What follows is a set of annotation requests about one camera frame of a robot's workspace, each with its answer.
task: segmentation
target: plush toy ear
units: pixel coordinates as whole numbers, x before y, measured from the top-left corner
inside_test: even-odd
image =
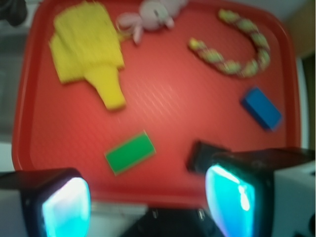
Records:
[[[123,34],[134,34],[136,26],[142,24],[142,19],[137,13],[124,13],[118,16],[116,26]]]
[[[139,45],[142,35],[143,35],[144,29],[141,25],[138,25],[134,29],[134,34],[133,34],[133,40],[135,44]]]
[[[189,0],[179,0],[180,1],[180,6],[181,8],[185,7],[186,5],[188,5]]]
[[[171,17],[169,17],[166,21],[165,21],[165,25],[168,29],[172,29],[174,27],[174,21],[172,20]]]

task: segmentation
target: rectangular block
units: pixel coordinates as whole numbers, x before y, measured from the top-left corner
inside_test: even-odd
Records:
[[[109,151],[105,156],[114,174],[117,175],[155,153],[152,142],[146,132],[143,132]]]
[[[241,104],[264,129],[274,130],[282,119],[281,113],[257,87],[248,92]]]

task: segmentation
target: green block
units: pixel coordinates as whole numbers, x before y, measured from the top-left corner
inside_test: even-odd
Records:
[[[105,157],[114,174],[117,175],[155,153],[152,142],[146,132],[143,132],[109,151]]]

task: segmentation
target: yellow cloth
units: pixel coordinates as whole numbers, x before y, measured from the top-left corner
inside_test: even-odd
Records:
[[[61,83],[89,75],[87,81],[96,88],[108,109],[125,105],[118,79],[118,69],[124,67],[123,56],[105,7],[84,1],[56,16],[54,26],[50,49]]]

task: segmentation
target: black object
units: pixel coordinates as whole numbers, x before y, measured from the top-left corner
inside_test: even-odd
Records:
[[[212,145],[195,145],[188,169],[206,173],[209,167],[220,165],[239,179],[255,187],[253,236],[271,236],[274,218],[274,172],[315,160],[315,151],[286,148],[252,152],[223,152]]]
[[[315,236],[315,214],[310,219],[309,229],[311,234]]]
[[[202,209],[150,208],[121,237],[223,237],[223,234]]]
[[[302,235],[301,233],[295,233],[293,237],[306,237],[306,236]]]
[[[206,174],[208,168],[212,165],[212,156],[228,152],[229,150],[217,146],[213,146],[202,141],[197,141],[193,145],[192,155],[189,159],[187,168],[200,174]]]
[[[29,236],[45,237],[42,204],[74,177],[81,175],[72,168],[16,171],[1,176],[0,189],[20,191],[25,226]]]
[[[0,0],[0,20],[7,20],[12,26],[24,22],[27,16],[25,0]]]

